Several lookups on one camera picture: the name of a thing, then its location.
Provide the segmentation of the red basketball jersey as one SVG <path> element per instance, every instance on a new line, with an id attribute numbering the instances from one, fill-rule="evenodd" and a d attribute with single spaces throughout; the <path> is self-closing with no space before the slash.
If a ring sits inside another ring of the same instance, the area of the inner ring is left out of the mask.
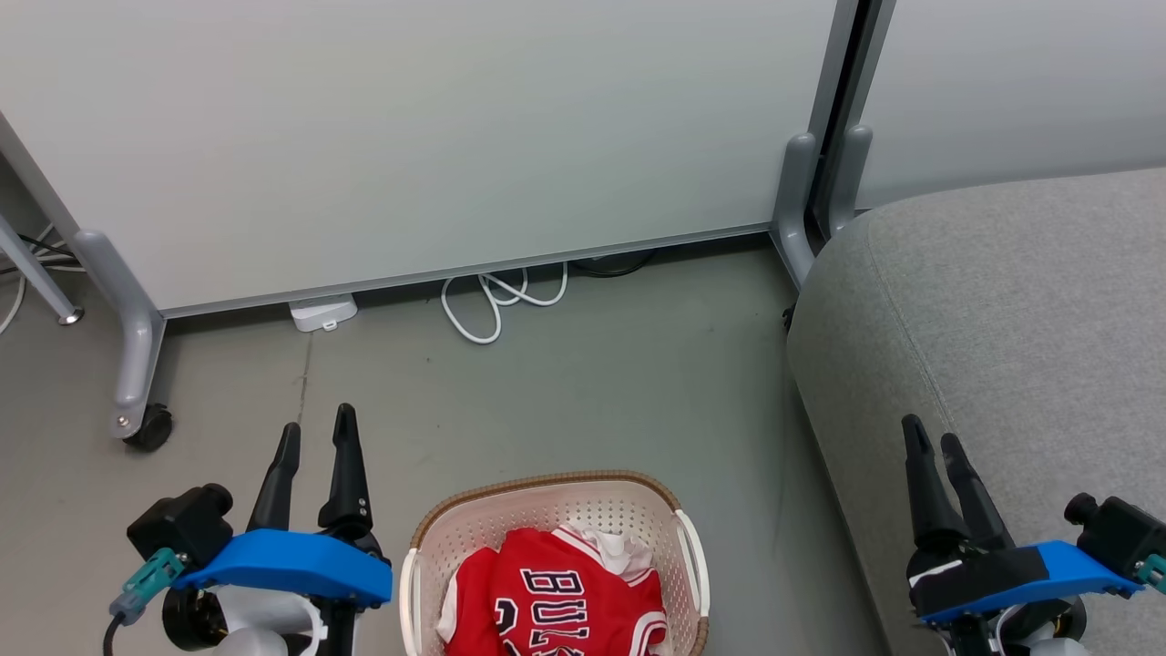
<path id="1" fill-rule="evenodd" d="M 670 656 L 654 565 L 632 586 L 538 528 L 463 560 L 436 629 L 445 656 Z"/>

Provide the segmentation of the wide white partition panel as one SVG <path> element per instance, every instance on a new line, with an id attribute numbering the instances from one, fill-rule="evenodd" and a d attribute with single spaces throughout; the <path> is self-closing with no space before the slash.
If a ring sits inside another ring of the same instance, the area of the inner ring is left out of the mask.
<path id="1" fill-rule="evenodd" d="M 0 0 L 0 154 L 122 324 L 799 217 L 858 0 Z"/>

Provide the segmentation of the white cloth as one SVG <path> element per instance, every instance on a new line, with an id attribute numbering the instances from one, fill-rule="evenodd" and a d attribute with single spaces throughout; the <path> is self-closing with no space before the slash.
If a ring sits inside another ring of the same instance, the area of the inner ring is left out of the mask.
<path id="1" fill-rule="evenodd" d="M 589 525 L 563 524 L 552 535 L 577 548 L 606 569 L 635 586 L 653 570 L 653 552 L 642 539 L 623 532 L 604 532 Z"/>

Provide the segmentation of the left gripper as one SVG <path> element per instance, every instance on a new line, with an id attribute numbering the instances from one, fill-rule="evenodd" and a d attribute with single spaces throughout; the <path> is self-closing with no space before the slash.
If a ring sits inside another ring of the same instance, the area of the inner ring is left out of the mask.
<path id="1" fill-rule="evenodd" d="M 326 535 L 386 560 L 373 535 L 368 482 L 354 407 L 333 418 L 333 467 L 329 496 L 318 510 Z M 246 531 L 289 528 L 292 485 L 301 456 L 301 426 L 283 429 L 264 477 Z M 162 605 L 167 639 L 180 651 L 204 656 L 354 656 L 366 611 L 346 601 L 236 586 L 168 590 Z"/>

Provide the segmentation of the cream plastic laundry basket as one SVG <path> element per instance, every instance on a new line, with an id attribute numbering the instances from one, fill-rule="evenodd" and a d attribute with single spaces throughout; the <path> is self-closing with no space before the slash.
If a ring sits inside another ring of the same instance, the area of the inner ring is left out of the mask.
<path id="1" fill-rule="evenodd" d="M 498 548 L 518 528 L 566 523 L 624 532 L 652 549 L 661 574 L 670 656 L 702 656 L 711 622 L 711 576 L 698 532 L 655 478 L 590 470 L 521 478 L 463 491 L 422 519 L 396 574 L 405 656 L 443 656 L 440 606 L 455 567 L 475 549 Z"/>

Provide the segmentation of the narrow white partition panel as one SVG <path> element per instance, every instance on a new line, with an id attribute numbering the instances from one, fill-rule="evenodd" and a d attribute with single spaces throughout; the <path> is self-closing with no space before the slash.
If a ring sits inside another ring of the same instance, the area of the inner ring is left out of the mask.
<path id="1" fill-rule="evenodd" d="M 1166 0 L 869 0 L 815 213 L 1166 167 Z"/>

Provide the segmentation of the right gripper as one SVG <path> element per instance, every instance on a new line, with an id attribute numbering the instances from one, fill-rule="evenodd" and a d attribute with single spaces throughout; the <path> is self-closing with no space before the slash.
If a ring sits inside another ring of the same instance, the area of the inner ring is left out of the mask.
<path id="1" fill-rule="evenodd" d="M 1089 557 L 1062 539 L 1016 546 L 965 447 L 948 433 L 941 449 L 958 515 L 922 421 L 905 415 L 901 429 L 915 536 L 909 602 L 946 656 L 1089 656 L 1081 642 Z"/>

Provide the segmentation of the black caster wheel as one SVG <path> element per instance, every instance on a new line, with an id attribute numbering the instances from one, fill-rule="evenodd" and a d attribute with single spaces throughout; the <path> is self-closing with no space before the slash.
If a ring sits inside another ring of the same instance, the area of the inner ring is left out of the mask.
<path id="1" fill-rule="evenodd" d="M 174 428 L 174 416 L 169 407 L 152 403 L 145 408 L 141 426 L 122 440 L 133 451 L 141 453 L 157 452 L 169 440 Z"/>

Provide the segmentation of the grey fabric sofa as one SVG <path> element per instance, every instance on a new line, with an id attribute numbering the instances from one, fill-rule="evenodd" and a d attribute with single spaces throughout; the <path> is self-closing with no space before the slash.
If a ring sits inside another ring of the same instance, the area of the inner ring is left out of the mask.
<path id="1" fill-rule="evenodd" d="M 908 600 L 902 416 L 958 436 L 1020 545 L 1088 493 L 1166 522 L 1166 168 L 925 195 L 858 217 L 801 287 L 787 357 L 891 656 Z"/>

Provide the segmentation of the grey metal table leg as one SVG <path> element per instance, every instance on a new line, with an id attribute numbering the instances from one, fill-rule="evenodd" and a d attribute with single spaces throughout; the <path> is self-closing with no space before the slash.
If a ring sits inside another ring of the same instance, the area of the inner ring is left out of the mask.
<path id="1" fill-rule="evenodd" d="M 59 285 L 47 273 L 45 267 L 41 264 L 34 251 L 30 251 L 26 245 L 28 242 L 17 237 L 17 232 L 0 213 L 0 251 L 3 251 L 5 256 L 24 277 L 24 284 L 31 285 L 41 295 L 41 298 L 45 299 L 45 303 L 58 316 L 61 325 L 79 323 L 84 316 L 82 308 L 76 306 L 66 298 Z"/>

